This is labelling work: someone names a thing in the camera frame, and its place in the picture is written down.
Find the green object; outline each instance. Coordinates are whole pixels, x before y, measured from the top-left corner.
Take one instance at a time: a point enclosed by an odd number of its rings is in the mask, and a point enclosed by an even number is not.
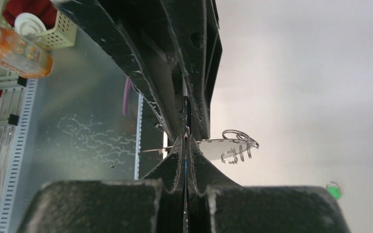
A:
[[[338,187],[327,187],[328,192],[337,200],[341,198],[341,192]]]

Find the purple object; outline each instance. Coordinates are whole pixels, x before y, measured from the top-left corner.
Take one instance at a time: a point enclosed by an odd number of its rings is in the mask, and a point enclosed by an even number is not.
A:
[[[123,103],[122,103],[122,114],[128,114],[128,104],[129,104],[129,93],[131,91],[132,82],[129,78],[126,78],[125,89],[123,91]]]

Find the plastic bottle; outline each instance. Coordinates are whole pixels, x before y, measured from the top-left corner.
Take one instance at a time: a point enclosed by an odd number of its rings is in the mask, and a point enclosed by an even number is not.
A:
[[[23,78],[42,78],[52,71],[52,57],[14,31],[0,28],[0,67]]]

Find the plastic basket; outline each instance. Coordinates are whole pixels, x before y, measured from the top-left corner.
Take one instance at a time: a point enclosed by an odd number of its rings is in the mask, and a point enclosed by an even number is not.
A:
[[[9,0],[3,1],[2,11]],[[0,14],[0,27],[12,28]],[[37,33],[37,40],[34,41],[39,47],[46,51],[66,48],[75,45],[77,26],[68,17],[58,11],[55,27],[47,31]]]

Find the green key ring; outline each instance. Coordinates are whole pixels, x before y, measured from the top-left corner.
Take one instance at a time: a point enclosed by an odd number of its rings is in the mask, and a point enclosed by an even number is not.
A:
[[[328,182],[327,185],[325,186],[325,189],[337,200],[339,200],[341,198],[341,187],[331,181],[331,182]]]

